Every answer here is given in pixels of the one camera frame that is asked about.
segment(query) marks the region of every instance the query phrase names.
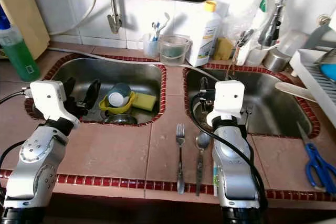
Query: green dish soap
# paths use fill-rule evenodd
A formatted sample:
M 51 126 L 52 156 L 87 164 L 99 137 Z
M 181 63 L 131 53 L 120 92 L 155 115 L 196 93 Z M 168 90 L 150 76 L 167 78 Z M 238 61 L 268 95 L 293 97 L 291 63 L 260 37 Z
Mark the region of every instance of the green dish soap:
M 40 71 L 17 27 L 11 25 L 0 7 L 0 45 L 23 81 L 35 81 Z

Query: yellow bottle cap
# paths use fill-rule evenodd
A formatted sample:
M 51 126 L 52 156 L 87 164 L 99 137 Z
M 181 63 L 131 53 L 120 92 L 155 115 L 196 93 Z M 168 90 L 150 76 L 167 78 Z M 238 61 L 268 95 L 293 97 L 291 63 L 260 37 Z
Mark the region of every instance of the yellow bottle cap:
M 216 1 L 210 1 L 210 0 L 208 0 L 208 1 L 205 1 L 204 9 L 207 12 L 213 13 L 214 11 L 216 11 L 216 6 L 217 6 Z

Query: blue mug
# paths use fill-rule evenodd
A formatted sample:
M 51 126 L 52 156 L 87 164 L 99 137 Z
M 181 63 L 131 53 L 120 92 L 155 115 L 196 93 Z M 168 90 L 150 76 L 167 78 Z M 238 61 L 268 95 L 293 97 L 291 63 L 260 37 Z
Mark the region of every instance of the blue mug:
M 125 83 L 117 83 L 108 92 L 107 99 L 113 107 L 123 107 L 130 100 L 131 88 Z

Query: white plastic bottle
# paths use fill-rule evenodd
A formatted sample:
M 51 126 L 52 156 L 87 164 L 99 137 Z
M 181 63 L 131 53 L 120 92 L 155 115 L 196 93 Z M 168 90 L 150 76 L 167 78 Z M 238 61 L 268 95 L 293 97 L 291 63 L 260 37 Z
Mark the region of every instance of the white plastic bottle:
M 216 2 L 206 1 L 204 11 L 197 13 L 193 19 L 189 31 L 193 44 L 186 58 L 194 67 L 204 65 L 209 61 L 217 30 L 222 24 L 222 18 L 215 11 Z

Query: scissors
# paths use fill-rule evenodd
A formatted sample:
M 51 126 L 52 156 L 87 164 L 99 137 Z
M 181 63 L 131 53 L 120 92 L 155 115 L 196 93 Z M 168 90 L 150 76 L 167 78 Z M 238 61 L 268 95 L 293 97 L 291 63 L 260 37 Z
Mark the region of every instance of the scissors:
M 297 122 L 299 131 L 302 136 L 303 143 L 305 144 L 305 149 L 309 156 L 309 161 L 306 165 L 306 175 L 308 178 L 309 183 L 317 190 L 330 193 L 331 195 L 336 195 L 336 186 L 333 183 L 332 177 L 330 176 L 330 173 L 332 173 L 336 177 L 336 168 L 332 165 L 328 164 L 324 159 L 321 157 L 320 153 L 318 152 L 315 145 L 312 143 L 312 141 L 308 138 L 307 134 L 304 132 L 301 125 Z M 314 168 L 317 172 L 322 187 L 318 186 L 312 175 L 311 175 L 311 169 Z

